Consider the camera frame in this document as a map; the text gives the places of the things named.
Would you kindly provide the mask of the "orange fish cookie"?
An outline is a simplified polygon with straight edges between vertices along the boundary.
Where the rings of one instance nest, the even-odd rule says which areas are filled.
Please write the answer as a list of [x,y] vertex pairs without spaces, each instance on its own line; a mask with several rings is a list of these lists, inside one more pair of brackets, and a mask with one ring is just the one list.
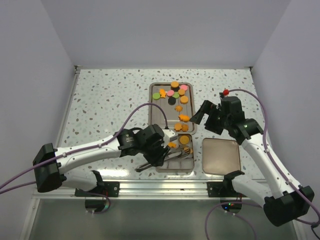
[[178,116],[178,118],[179,118],[179,120],[180,120],[181,122],[187,123],[187,122],[190,121],[190,117],[187,116],[187,115],[184,115],[184,114],[180,114],[180,115]]
[[168,143],[168,146],[169,146],[170,148],[176,148],[176,147],[177,147],[177,144],[174,143],[174,142],[169,142],[169,143]]
[[159,89],[160,98],[165,99],[167,96],[167,93],[164,89]]

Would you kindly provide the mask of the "orange ridged flower cookie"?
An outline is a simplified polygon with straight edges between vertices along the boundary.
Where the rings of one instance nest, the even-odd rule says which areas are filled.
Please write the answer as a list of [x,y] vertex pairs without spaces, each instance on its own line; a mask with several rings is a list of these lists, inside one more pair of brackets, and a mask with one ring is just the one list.
[[175,107],[175,110],[180,113],[180,112],[183,110],[183,107],[180,106],[180,105],[177,105],[177,106]]

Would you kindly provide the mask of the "orange dotted round cookie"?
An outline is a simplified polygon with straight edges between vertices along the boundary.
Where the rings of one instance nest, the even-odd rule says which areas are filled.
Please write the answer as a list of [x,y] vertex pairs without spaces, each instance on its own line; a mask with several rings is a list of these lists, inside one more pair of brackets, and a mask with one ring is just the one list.
[[182,144],[182,145],[187,145],[189,142],[190,142],[190,138],[187,136],[187,135],[181,135],[179,137],[179,142]]

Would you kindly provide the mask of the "steel serving tongs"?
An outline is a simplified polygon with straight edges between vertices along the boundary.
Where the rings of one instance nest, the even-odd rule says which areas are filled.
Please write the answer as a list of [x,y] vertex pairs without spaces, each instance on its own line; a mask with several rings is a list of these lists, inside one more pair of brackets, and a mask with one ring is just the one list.
[[152,167],[162,167],[164,163],[173,161],[173,160],[182,160],[185,159],[190,154],[184,152],[184,147],[178,147],[178,148],[172,148],[167,155],[163,158],[163,160],[160,160],[159,163],[151,164],[151,163],[145,163],[140,166],[138,166],[135,171],[137,173],[140,173],[142,171],[145,171],[147,169],[150,169]]

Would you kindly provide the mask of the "plain orange round cookie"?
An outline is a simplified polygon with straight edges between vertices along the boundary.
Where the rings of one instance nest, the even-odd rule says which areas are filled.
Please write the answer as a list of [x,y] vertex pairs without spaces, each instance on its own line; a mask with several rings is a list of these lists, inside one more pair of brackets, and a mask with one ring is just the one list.
[[188,153],[188,154],[192,154],[193,153],[193,150],[191,148],[189,148],[189,147],[185,147],[183,150],[184,150],[185,153]]

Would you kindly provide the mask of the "gold square cookie tin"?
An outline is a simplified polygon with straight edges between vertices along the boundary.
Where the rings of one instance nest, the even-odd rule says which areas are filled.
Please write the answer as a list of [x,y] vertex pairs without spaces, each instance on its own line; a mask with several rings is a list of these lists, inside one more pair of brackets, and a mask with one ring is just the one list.
[[195,167],[193,138],[190,134],[179,134],[170,142],[170,152],[162,166],[155,169],[158,173],[188,175]]

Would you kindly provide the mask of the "steel baking tray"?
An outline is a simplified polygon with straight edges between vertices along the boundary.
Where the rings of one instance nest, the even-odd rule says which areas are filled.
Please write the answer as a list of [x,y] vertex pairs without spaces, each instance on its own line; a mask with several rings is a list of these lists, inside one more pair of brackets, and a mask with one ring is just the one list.
[[[155,106],[148,107],[148,124],[157,124],[162,129],[165,128],[166,124],[172,130],[174,130],[174,126],[176,123],[179,123],[180,120],[178,118],[179,115],[187,115],[192,117],[195,114],[195,104],[194,104],[194,94],[193,94],[193,86],[190,83],[182,82],[179,85],[187,85],[188,90],[185,92],[185,96],[188,97],[188,103],[182,104],[180,102],[180,98],[176,99],[175,105],[168,104],[168,96],[166,98],[160,98],[158,100],[154,100],[152,95],[154,93],[159,93],[159,89],[164,89],[166,92],[171,90],[171,83],[169,82],[155,82],[149,86],[149,101],[161,107],[161,110]],[[177,112],[175,110],[176,106],[182,106],[183,110],[181,112]]]

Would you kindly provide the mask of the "green round cookie middle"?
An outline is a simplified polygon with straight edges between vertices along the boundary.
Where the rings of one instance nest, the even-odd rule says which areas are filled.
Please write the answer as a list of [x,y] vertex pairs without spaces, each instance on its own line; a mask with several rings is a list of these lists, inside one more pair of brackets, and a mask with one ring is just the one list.
[[178,98],[180,97],[180,95],[179,95],[178,92],[175,92],[175,93],[173,94],[173,97],[174,97],[175,99],[178,99]]

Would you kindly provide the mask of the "green round cookie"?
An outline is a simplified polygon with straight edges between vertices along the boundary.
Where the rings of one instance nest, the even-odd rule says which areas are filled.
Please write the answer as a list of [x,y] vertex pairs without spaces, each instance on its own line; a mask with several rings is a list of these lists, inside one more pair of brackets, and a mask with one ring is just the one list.
[[152,94],[153,100],[159,100],[161,98],[161,94],[159,92],[155,92]]
[[175,99],[178,99],[178,98],[180,97],[180,95],[179,95],[178,92],[175,92],[175,93],[173,94],[173,97],[174,97]]

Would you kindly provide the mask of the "gold tin lid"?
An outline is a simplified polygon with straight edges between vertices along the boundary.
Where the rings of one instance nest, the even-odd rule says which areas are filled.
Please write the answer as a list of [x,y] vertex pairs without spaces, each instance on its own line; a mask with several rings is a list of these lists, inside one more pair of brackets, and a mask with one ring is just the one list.
[[241,169],[239,145],[235,140],[205,138],[202,141],[202,169],[224,176]]

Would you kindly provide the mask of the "black round cookie top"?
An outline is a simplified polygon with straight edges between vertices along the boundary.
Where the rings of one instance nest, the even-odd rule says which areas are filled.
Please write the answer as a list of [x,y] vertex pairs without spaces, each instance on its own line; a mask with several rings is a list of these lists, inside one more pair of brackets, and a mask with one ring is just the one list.
[[179,91],[179,89],[180,89],[180,87],[178,86],[178,87],[172,87],[171,88],[174,92],[178,92]]

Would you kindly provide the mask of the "pink round cookie middle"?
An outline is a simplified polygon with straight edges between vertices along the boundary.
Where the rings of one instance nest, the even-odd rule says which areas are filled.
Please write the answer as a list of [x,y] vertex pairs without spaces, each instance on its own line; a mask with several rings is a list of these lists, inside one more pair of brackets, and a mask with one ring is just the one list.
[[167,93],[166,93],[166,95],[167,95],[168,97],[172,97],[174,94],[175,94],[175,92],[174,92],[173,90],[169,90],[169,91],[167,91]]

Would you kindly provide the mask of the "green round cookie left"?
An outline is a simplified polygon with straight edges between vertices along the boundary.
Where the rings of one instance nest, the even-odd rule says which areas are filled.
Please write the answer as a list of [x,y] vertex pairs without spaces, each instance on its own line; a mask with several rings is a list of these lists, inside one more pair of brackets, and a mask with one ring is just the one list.
[[161,98],[161,94],[159,92],[155,92],[152,94],[153,100],[159,100]]

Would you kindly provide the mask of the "orange round cookie top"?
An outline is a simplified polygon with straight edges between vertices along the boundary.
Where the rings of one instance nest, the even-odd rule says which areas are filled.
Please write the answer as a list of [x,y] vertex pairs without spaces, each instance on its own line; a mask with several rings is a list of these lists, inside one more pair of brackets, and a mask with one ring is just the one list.
[[171,84],[170,84],[170,86],[171,86],[172,88],[178,88],[178,87],[179,87],[179,82],[177,82],[177,81],[172,81]]

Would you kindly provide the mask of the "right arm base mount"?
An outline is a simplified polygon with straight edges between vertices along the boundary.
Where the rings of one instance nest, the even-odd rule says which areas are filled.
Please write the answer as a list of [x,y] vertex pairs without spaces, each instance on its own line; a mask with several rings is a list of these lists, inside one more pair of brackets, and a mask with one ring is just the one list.
[[222,181],[208,181],[206,187],[209,198],[235,198],[240,195],[232,187],[226,186]]

